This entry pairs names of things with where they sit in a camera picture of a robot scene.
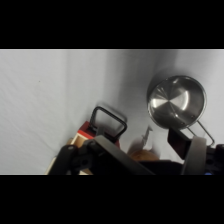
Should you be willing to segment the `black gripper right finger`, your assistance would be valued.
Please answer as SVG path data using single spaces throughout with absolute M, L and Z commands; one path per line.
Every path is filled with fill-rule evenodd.
M 177 129 L 170 129 L 167 141 L 184 161 L 182 175 L 203 175 L 205 172 L 207 145 L 206 139 L 194 136 L 186 137 Z

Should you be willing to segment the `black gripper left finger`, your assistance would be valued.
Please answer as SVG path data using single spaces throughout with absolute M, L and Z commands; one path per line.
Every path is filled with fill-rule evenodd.
M 93 175 L 153 175 L 102 135 L 86 140 L 80 148 L 63 146 L 48 174 L 78 175 L 86 169 Z

